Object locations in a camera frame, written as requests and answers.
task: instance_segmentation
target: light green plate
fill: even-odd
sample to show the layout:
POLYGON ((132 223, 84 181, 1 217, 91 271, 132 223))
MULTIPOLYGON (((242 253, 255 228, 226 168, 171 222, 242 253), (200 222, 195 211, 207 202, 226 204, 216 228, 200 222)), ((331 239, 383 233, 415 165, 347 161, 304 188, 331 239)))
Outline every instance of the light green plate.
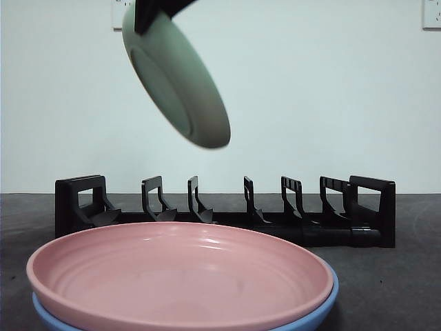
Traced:
POLYGON ((135 6, 130 6, 123 20, 124 46, 159 110, 196 145, 227 145, 230 129, 225 106, 192 45, 164 12, 141 36, 134 31, 134 16, 135 6))

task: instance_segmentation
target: dark gray table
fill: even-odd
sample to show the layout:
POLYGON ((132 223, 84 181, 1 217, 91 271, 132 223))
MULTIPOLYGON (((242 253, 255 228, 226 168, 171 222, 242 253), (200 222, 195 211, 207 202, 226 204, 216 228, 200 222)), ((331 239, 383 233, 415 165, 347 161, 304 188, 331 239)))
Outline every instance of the dark gray table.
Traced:
MULTIPOLYGON (((245 209, 240 194, 202 194, 216 211, 245 209)), ((124 211, 139 211, 137 194, 109 194, 124 211)), ((183 194, 168 194, 180 210, 183 194)), ((331 202, 341 204, 338 196, 331 202)), ((365 205, 378 196, 363 195, 365 205)), ((312 248, 337 272, 340 292, 320 331, 441 330, 441 194, 397 196, 397 247, 312 248)), ((282 210, 278 194, 258 194, 256 205, 282 210)), ((305 210, 320 210, 317 194, 305 195, 305 210)), ((45 330, 34 312, 25 274, 28 257, 54 238, 54 196, 1 195, 1 330, 45 330)))

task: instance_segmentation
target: pink plate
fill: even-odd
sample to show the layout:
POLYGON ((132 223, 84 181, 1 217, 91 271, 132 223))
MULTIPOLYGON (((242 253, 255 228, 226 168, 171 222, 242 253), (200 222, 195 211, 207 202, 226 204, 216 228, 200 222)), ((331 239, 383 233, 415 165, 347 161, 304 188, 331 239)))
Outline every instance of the pink plate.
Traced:
POLYGON ((333 285, 320 258, 288 241, 177 222, 55 239, 27 273, 49 312, 89 331, 268 330, 316 309, 333 285))

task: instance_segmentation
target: blue plate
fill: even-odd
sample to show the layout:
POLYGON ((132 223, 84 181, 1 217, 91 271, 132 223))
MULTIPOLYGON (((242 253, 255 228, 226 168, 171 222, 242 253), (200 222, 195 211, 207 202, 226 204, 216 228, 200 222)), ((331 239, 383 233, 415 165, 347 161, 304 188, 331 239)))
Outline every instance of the blue plate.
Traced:
MULTIPOLYGON (((332 271, 332 277, 334 279, 334 285, 332 287, 331 294, 325 300, 324 303, 313 312, 305 315, 301 319, 298 319, 289 324, 279 326, 278 328, 272 329, 270 331, 314 331, 325 319, 334 305, 337 294, 338 294, 338 278, 336 272, 328 265, 332 271)), ((44 324, 48 327, 50 331, 83 331, 77 329, 71 325, 68 325, 56 317, 52 316, 40 303, 35 293, 32 293, 32 301, 34 302, 34 307, 44 324)))

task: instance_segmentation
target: black dish rack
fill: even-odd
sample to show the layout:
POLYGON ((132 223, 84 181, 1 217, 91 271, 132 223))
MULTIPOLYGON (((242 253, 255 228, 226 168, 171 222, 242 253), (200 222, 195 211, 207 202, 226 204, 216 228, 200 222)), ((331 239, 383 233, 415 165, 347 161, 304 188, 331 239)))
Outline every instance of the black dish rack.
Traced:
POLYGON ((189 212, 179 211, 164 197, 162 177, 145 179, 141 184, 143 212, 123 212, 107 198, 105 177, 92 175, 60 179, 55 183, 55 235, 122 223, 183 221, 213 223, 245 228, 279 237, 305 247, 348 245, 394 248, 396 236, 395 182, 351 176, 349 181, 320 178, 322 212, 305 212, 302 184, 288 177, 280 181, 283 211, 265 212, 254 203, 253 181, 244 177, 246 212, 215 212, 206 208, 198 194, 198 177, 187 182, 189 212), (380 193, 380 205, 371 210, 358 203, 358 188, 380 193), (327 200, 326 189, 342 193, 344 212, 336 212, 327 200), (78 193, 92 189, 92 202, 79 205, 78 193), (157 189, 160 212, 153 211, 149 192, 157 189), (294 204, 288 191, 295 194, 294 204))

